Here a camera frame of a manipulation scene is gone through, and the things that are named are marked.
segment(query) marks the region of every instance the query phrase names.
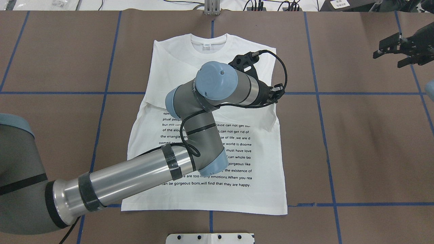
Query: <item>white bracket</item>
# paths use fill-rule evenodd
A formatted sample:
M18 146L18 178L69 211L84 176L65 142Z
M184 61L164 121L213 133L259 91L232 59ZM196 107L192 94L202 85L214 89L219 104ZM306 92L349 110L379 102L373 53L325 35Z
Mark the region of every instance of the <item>white bracket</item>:
M252 233L170 234L166 244L254 244Z

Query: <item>white t-shirt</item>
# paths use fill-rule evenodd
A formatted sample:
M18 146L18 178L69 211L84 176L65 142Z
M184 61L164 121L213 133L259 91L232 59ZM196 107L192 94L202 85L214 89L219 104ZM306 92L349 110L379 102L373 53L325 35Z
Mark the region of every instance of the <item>white t-shirt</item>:
M168 120L169 115L164 115L167 113L165 97L172 89L192 80L200 67L208 61L229 63L236 55L262 49L276 53L275 48L229 34L212 39L187 34L161 42L154 41L148 87L131 131L128 159L161 144L181 141L179 137L162 138L162 135L179 135L164 130L179 129L180 124L179 121ZM274 63L272 55L263 54L255 64L259 80L267 85L271 85ZM197 172L193 172L191 175L195 178L184 177L175 182L207 183L160 185L125 199L122 202L123 211L201 209L287 214L280 128L275 105L260 109L226 106L214 111L213 115L220 135L228 138L234 136L237 140L222 139L229 157L228 169L243 168L243 171L249 169L250 172L238 174L225 171L217 174L216 178L200 177ZM248 153L235 153L235 149L246 150ZM248 155L250 159L236 158L240 155ZM233 184L234 187L225 188L213 185L212 182Z

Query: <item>blue joint cap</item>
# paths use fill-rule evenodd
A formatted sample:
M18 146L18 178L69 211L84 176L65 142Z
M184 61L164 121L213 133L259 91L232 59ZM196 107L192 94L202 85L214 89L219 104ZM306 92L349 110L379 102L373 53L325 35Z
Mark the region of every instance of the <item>blue joint cap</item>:
M434 80L431 80L427 83L425 86L425 91L427 95L431 98L431 100L434 102Z
M0 113L0 125L9 125L25 130L35 137L35 134L33 134L32 130L30 129L29 123L17 115Z
M225 63L207 62L196 74L198 92L210 100L219 101L228 98L237 85L237 72Z
M226 156L226 149L223 148L223 151L214 159L210 164L208 164L205 168L199 170L199 173L202 176L210 176L225 170L229 165Z
M175 98L175 92L176 92L176 90L178 89L178 87L180 87L180 86L177 86L175 89L171 90L171 91L166 95L166 101L165 101L167 111L169 111L170 115L171 115L172 117L174 117L175 119L181 119L181 118L176 114L176 112L175 112L175 107L174 107L174 105L173 105L173 99Z

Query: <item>cable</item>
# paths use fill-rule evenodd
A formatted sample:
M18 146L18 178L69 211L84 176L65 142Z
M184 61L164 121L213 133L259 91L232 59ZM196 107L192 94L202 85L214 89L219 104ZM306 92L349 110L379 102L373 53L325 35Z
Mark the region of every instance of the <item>cable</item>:
M286 85L288 84L288 72L286 71L286 66L285 66L285 64L283 63L283 61L282 61L282 60L281 60L281 59L280 59L280 58L279 58L275 53L273 53L273 52L271 52L271 51L269 51L269 50L264 49L264 50L260 50L260 51L258 51L258 52L259 52L259 55L261 55L261 54L263 54L263 53L269 53L269 54L273 55L273 56L274 56L274 57L275 57L275 58L280 62L280 64L281 64L282 67L283 67L283 72L285 73L285 82L284 82L284 85L283 85L283 90L285 90ZM234 106L234 107L245 108L245 109L258 109L258 108L267 107L267 106L270 106L271 104L277 103L277 100L278 100L278 99L275 99L275 100L273 100L273 101L271 101L271 102L269 102L269 103L266 103L266 104L263 104L263 105L259 105L259 106L244 106L244 105L238 105L238 104L234 104L234 103L223 103L223 104L219 104L219 105L217 105L217 106L215 106L215 107L216 107L216 108L220 108L220 107L223 107L223 106ZM194 114L192 114L192 115L186 117L186 118L181 122L181 125L180 125L180 128L179 128L179 136L180 136L180 138L181 138L182 143L181 143L181 142L176 142L176 143L171 143L170 145L171 145L171 146L184 146L185 149L187 150L187 152L188 152L189 154L192 154L192 155L195 156L195 157L200 157L200 156L201 156L201 153L199 152L199 150L198 150L195 146L193 146L193 145L191 145L191 144L188 144L187 141L184 139L184 134L183 134L182 130L183 130L184 125L185 125L185 123L187 122L187 120L189 120L189 119L191 119L191 118L193 118L194 116L197 116L197 115L199 115L199 114L205 113L205 112L206 112L205 110L200 110L200 111L195 112ZM157 150L160 149L160 148L161 148L161 147L153 148L153 149L151 149L151 150L149 150L149 151L147 151L147 152L144 152L144 153L142 153L142 154L140 154L140 155L138 155L138 156L136 156L136 157L139 157L139 156L142 156L142 155L148 154L148 153L153 152L153 151L157 151Z
M169 3L197 3L197 4L203 4L203 3L199 3L199 2L190 2L190 1L172 1L172 0L163 0L164 2L169 2Z
M171 143L170 145L171 145L171 146L184 146L185 149L187 149L187 152L188 152L188 153L191 153L191 154L192 154L193 156L195 156L195 157L200 157L200 156L201 156L201 153L199 152L199 150L198 150L195 146L193 146L192 144L188 144L187 141L184 139L184 135L183 135L183 133L182 133L182 130L183 130L183 128L184 128L184 124L186 123L187 120L193 118L193 117L196 116L196 115L199 115L199 114L201 114L201 113L204 113L204 112L206 112L206 111L205 111L205 110L200 110L200 111L198 111L198 112L196 112L196 113L194 113L194 114L192 114L192 115L186 117L186 118L182 121L181 126L180 126L180 128L179 128L179 136L180 136L180 138L181 138L182 143L181 143L181 142L174 142L174 143ZM142 156L142 155L145 155L145 154L148 154L148 153L153 152L153 151L157 151L157 150L160 149L160 148L161 148L161 147L153 148L153 149L151 149L151 150L149 150L149 151L146 151L146 152L144 152L144 153L142 153L142 154L140 154L140 155L135 156L135 158L136 158L136 157L139 157L139 156Z
M71 234L72 230L74 229L74 227L76 226L77 222L79 221L80 217L78 217L76 219L76 221L71 225L71 228L69 228L69 231L65 234L65 236L63 237L63 239L59 242L59 244L63 244L65 242L65 240L68 238L69 234Z
M247 4L248 4L249 2L251 2L251 3L252 3L252 9L253 9L253 2L252 2L252 0L247 0L247 3L246 3L246 5L244 5L243 11L245 11L245 10L246 10Z
M187 149L187 151L188 151L189 153L191 153L193 156L196 156L196 157L200 157L200 156L201 156L201 153L200 153L197 149L196 149L196 154L194 154L193 152L191 152L191 149L190 149L189 147L190 147L190 146L193 147L193 146L190 145L190 144L188 144L188 143L185 141L185 139L184 139L184 135L182 134L182 129L184 128L184 124L187 122L187 120L193 118L193 117L196 116L196 115L199 115L199 114L201 114L201 113L205 113L205 112L206 112L205 110L200 110L200 111L198 111L198 112L196 112L196 113L194 113L194 114L192 114L192 115L186 117L186 118L182 121L182 123L181 123L181 127L180 127L180 129L179 129L179 135L181 136L181 141L182 141L182 143L185 145L185 148Z
M99 9L98 9L98 11L100 11L101 10L101 8L102 8L102 5L104 4L104 0L101 0L101 6L99 6Z
M283 90L285 91L286 85L288 84L288 72L286 71L285 64L283 63L283 61L275 53L273 53L273 52L271 52L269 50L266 50L266 49L259 51L259 55L261 55L263 53L269 53L269 54L273 55L280 62L280 64L282 65L283 72L285 73L285 83L283 85ZM275 99L275 100L273 100L273 101L271 101L269 103L266 103L264 105L259 105L259 106L244 106L244 105L238 105L238 104L234 104L234 103L223 103L223 104L217 105L216 107L220 108L220 107L223 107L223 106L233 106L233 107L239 107L239 108L245 108L245 109L258 109L258 108L267 107L267 106L270 106L271 104L277 103L277 100L278 99Z
M204 7L204 6L205 6L205 4L201 3L201 4L197 5L196 7L194 7L193 10L199 9L200 7Z
M291 3L290 3L289 1L283 1L283 2L280 3L279 8L277 9L277 11L280 10L280 7L281 7L282 4L284 4L284 3L288 3L288 9L289 9L289 5L290 5Z

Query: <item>robotic arm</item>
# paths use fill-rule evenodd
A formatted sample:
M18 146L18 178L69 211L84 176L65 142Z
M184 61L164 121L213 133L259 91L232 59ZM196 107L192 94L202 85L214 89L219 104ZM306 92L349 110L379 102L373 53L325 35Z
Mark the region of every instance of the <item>robotic arm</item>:
M172 90L166 107L181 118L188 140L87 172L70 181L48 182L29 124L0 114L0 231L41 234L72 225L77 217L198 170L202 176L228 166L212 111L221 106L260 108L276 103L286 86L269 87L253 64L262 53L238 55L230 65L208 62L196 78Z
M398 68L408 64L424 65L434 60L434 22L428 24L404 38L402 33L396 33L380 41L378 50L374 52L376 59L386 53L403 53L407 58L398 62Z

